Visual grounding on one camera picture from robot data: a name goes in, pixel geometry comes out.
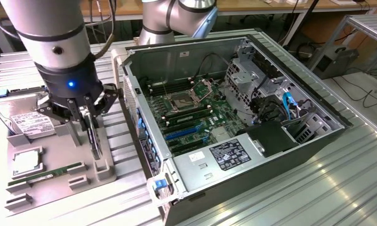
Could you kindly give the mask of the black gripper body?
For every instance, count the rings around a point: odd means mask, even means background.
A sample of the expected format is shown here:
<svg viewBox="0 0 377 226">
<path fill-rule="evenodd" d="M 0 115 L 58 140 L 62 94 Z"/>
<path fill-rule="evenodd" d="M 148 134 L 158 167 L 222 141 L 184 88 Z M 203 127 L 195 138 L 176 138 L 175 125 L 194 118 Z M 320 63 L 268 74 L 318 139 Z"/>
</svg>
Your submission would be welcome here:
<svg viewBox="0 0 377 226">
<path fill-rule="evenodd" d="M 68 99 L 83 101 L 86 96 L 98 98 L 104 90 L 98 78 L 95 56 L 88 54 L 84 61 L 66 69 L 47 68 L 35 64 L 44 80 L 51 98 L 58 102 Z"/>
</svg>

